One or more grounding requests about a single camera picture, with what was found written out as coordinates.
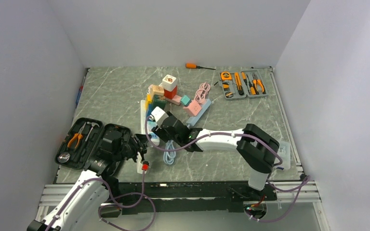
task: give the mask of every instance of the black tool case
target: black tool case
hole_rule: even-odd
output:
[[[93,127],[87,142],[85,139],[90,132],[91,124],[97,123],[99,126]],[[73,142],[71,147],[68,148],[67,144],[73,138],[73,136],[78,133],[80,128],[86,124],[82,131],[83,138],[80,141],[77,149],[74,149],[76,142]],[[67,133],[66,138],[60,145],[59,151],[56,154],[54,161],[62,166],[73,168],[73,169],[83,169],[86,161],[89,157],[96,155],[101,159],[109,161],[118,161],[121,159],[120,156],[116,156],[113,151],[116,145],[113,140],[116,136],[122,138],[123,141],[128,142],[131,137],[131,130],[127,127],[116,125],[116,124],[106,124],[104,126],[103,122],[90,118],[79,118],[71,127]]]

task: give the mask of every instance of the screwdriver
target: screwdriver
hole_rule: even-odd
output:
[[[249,91],[249,88],[250,88],[250,94],[255,95],[256,94],[256,90],[253,88],[253,85],[250,83],[250,81],[247,81],[247,79],[246,79],[246,76],[247,75],[248,74],[245,74],[244,72],[242,72],[243,81],[245,81],[245,84],[248,87],[248,91]]]
[[[213,69],[213,68],[207,68],[207,67],[203,67],[203,66],[197,66],[196,64],[185,64],[185,67],[188,68],[188,69],[209,69],[209,70],[216,70],[216,69]]]

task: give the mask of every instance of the pink cable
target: pink cable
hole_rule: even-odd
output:
[[[211,86],[209,85],[209,83],[207,82],[201,83],[199,89],[195,93],[194,100],[199,104],[204,104],[206,102],[206,98],[208,97],[208,93],[210,90]]]

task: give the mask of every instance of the table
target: table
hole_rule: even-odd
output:
[[[299,180],[296,162],[299,157],[290,128],[284,115],[280,97],[270,68],[259,69],[268,96],[259,99],[227,101],[222,88],[213,84],[222,71],[241,71],[249,67],[215,67],[216,70],[186,69],[185,67],[95,67],[87,74],[80,102],[73,123],[81,117],[114,123],[131,128],[133,133],[140,129],[140,100],[145,99],[147,88],[158,85],[167,74],[179,78],[178,95],[193,98],[202,82],[211,84],[209,98],[213,104],[195,127],[210,130],[235,130],[253,123],[278,141],[291,143],[291,168],[274,170],[271,180]],[[167,105],[182,122],[189,118],[181,106]],[[178,181],[230,181],[248,180],[251,168],[235,150],[207,151],[202,153],[177,152],[175,163],[166,165],[162,152],[148,148],[145,159],[151,163],[146,182]],[[81,170],[60,167],[55,183],[75,183]],[[126,161],[116,177],[120,182],[140,182],[136,163]]]

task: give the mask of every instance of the green block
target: green block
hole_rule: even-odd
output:
[[[153,108],[160,107],[162,110],[165,109],[165,105],[167,105],[167,100],[165,99],[165,96],[162,95],[154,95],[152,98],[151,105]]]

